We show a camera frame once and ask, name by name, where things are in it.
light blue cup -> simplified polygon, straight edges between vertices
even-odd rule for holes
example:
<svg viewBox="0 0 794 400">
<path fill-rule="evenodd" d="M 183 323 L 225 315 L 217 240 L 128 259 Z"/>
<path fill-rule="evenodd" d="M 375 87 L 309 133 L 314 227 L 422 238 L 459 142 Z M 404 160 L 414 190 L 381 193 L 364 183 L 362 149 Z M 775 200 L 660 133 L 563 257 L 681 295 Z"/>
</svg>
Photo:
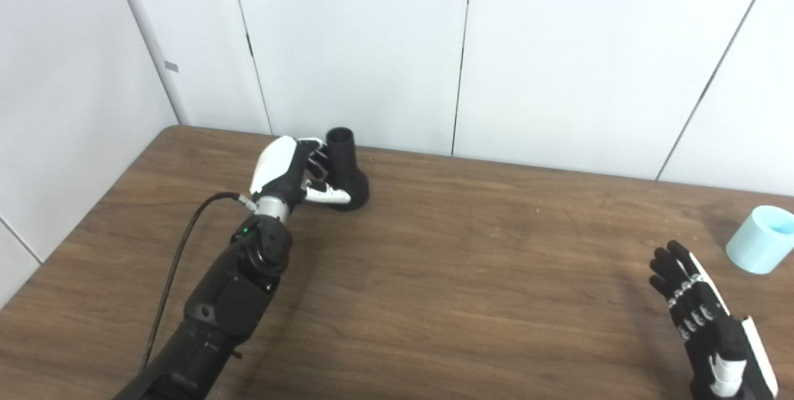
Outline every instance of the light blue cup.
<svg viewBox="0 0 794 400">
<path fill-rule="evenodd" d="M 758 206 L 725 246 L 739 268 L 766 275 L 794 248 L 794 214 L 777 206 Z"/>
</svg>

robotic arm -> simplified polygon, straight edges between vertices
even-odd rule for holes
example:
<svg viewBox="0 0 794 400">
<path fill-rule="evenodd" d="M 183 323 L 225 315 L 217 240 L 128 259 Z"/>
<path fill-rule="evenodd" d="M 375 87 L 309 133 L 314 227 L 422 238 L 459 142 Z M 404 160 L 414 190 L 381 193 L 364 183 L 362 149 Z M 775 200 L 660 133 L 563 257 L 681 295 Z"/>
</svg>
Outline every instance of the robotic arm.
<svg viewBox="0 0 794 400">
<path fill-rule="evenodd" d="M 684 339 L 695 400 L 773 400 L 777 379 L 752 318 L 737 320 L 698 259 L 671 241 L 657 248 L 650 267 Z"/>
<path fill-rule="evenodd" d="M 306 179 L 305 171 L 314 177 Z M 252 216 L 187 299 L 184 320 L 161 352 L 114 400 L 201 400 L 235 350 L 251 337 L 289 264 L 286 224 L 295 206 L 327 203 L 351 211 L 369 198 L 349 129 L 327 142 L 281 137 L 262 152 L 251 185 Z"/>
</svg>

wooden table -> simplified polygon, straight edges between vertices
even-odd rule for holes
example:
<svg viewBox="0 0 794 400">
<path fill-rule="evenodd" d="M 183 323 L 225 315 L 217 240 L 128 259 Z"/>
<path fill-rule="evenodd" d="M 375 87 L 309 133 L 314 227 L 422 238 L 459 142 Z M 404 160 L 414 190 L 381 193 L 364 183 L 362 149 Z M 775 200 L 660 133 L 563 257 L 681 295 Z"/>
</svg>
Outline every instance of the wooden table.
<svg viewBox="0 0 794 400">
<path fill-rule="evenodd" d="M 0 313 L 0 398 L 113 397 L 190 215 L 245 190 L 270 140 L 158 137 Z M 754 276 L 723 245 L 752 206 L 794 200 L 382 149 L 360 148 L 359 163 L 369 204 L 297 208 L 280 291 L 211 398 L 689 398 L 683 345 L 647 284 L 669 239 L 755 317 L 791 397 L 794 259 Z M 246 216 L 219 202 L 199 220 L 157 347 Z"/>
</svg>

black robotic forearm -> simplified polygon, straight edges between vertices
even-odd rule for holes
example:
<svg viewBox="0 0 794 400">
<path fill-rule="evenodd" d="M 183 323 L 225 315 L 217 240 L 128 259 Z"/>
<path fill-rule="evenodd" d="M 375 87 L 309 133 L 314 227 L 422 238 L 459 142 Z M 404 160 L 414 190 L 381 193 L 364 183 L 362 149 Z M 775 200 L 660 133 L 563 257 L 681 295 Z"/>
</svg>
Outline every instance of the black robotic forearm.
<svg viewBox="0 0 794 400">
<path fill-rule="evenodd" d="M 184 320 L 156 358 L 114 400 L 201 400 L 235 347 L 251 337 L 289 263 L 280 220 L 250 216 L 199 282 Z"/>
</svg>

black funnel-shaped object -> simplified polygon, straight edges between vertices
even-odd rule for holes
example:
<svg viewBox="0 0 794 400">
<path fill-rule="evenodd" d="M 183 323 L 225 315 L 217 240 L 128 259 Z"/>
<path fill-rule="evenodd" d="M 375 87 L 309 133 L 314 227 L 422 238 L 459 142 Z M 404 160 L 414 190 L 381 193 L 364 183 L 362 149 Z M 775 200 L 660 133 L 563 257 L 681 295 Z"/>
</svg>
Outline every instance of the black funnel-shaped object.
<svg viewBox="0 0 794 400">
<path fill-rule="evenodd" d="M 355 164 L 355 140 L 348 128 L 333 128 L 326 135 L 331 169 L 327 177 L 335 188 L 350 194 L 350 203 L 329 205 L 337 211 L 354 211 L 369 200 L 369 180 Z"/>
</svg>

